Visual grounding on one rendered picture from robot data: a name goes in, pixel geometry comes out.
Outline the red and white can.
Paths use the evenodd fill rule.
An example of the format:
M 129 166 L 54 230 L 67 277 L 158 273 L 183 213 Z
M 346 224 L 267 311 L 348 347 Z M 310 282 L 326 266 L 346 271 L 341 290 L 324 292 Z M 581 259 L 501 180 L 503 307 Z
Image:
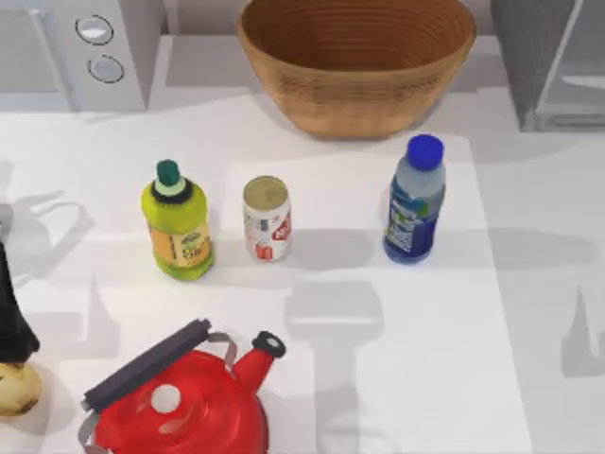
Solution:
M 285 183 L 275 176 L 251 179 L 243 189 L 246 246 L 262 262 L 279 261 L 289 250 L 292 219 Z

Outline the blue bottle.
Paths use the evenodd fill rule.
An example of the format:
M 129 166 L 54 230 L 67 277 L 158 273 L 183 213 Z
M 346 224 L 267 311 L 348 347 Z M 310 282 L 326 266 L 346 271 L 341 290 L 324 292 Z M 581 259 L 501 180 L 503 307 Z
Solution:
M 433 248 L 446 191 L 444 143 L 435 135 L 411 137 L 389 188 L 389 210 L 383 236 L 394 262 L 415 263 Z

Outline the green bottle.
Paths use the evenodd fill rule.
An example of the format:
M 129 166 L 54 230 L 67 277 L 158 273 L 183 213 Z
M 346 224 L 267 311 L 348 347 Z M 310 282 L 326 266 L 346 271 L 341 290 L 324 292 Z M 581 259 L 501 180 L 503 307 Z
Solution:
M 174 279 L 193 281 L 210 269 L 214 254 L 207 198 L 175 161 L 156 164 L 155 179 L 141 194 L 141 208 L 160 270 Z

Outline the brown woven basket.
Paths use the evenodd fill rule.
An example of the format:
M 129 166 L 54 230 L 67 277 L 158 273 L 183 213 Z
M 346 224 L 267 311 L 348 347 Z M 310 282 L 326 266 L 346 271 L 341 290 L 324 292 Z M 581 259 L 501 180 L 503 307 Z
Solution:
M 262 88 L 299 130 L 377 139 L 435 104 L 476 26 L 461 0 L 249 0 L 236 34 Z

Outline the red kettle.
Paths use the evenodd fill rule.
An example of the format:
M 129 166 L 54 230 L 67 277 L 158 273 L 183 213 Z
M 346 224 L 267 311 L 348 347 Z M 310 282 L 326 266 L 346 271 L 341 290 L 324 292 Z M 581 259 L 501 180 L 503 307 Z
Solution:
M 84 394 L 84 454 L 268 454 L 258 391 L 285 344 L 261 331 L 237 345 L 195 319 Z

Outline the microwave knob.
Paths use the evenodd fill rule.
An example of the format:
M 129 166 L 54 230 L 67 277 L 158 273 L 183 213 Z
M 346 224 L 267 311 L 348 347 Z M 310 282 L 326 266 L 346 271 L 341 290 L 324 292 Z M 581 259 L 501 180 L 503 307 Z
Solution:
M 108 44 L 114 35 L 112 24 L 99 15 L 76 19 L 75 31 L 83 42 L 91 45 Z
M 105 84 L 117 83 L 125 76 L 122 63 L 108 55 L 100 55 L 88 60 L 87 69 L 95 80 Z

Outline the pale microwave oven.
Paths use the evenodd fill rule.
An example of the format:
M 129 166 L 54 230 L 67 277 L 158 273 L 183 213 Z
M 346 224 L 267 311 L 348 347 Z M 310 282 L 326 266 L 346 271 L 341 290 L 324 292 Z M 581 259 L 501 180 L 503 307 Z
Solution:
M 113 27 L 105 45 L 83 42 L 79 18 L 99 15 Z M 0 113 L 121 113 L 147 108 L 164 0 L 0 0 Z M 105 84 L 88 72 L 100 55 L 125 76 Z

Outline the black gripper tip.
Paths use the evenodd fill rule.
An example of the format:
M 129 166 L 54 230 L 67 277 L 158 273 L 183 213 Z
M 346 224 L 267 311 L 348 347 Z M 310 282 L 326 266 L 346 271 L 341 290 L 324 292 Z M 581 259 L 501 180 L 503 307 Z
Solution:
M 41 344 L 17 302 L 5 242 L 12 222 L 11 208 L 0 203 L 0 363 L 26 363 Z

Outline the pale yellow round object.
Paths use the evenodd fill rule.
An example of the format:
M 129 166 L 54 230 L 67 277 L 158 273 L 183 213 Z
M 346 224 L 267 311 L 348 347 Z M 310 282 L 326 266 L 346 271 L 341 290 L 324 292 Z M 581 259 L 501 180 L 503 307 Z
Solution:
M 21 416 L 42 394 L 42 380 L 29 363 L 0 363 L 0 417 Z

